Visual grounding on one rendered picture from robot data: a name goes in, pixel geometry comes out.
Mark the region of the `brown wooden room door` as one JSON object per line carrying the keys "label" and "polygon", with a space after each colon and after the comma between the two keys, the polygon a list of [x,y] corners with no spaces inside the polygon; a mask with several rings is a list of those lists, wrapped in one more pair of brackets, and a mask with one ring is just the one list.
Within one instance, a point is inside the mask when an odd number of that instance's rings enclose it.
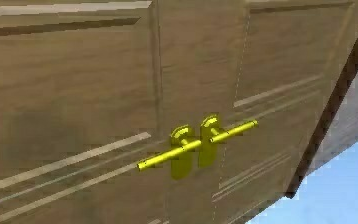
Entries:
{"label": "brown wooden room door", "polygon": [[163,224],[243,224],[281,198],[358,37],[358,0],[158,0],[162,129],[254,127],[172,181]]}
{"label": "brown wooden room door", "polygon": [[159,224],[156,0],[0,0],[0,224]]}

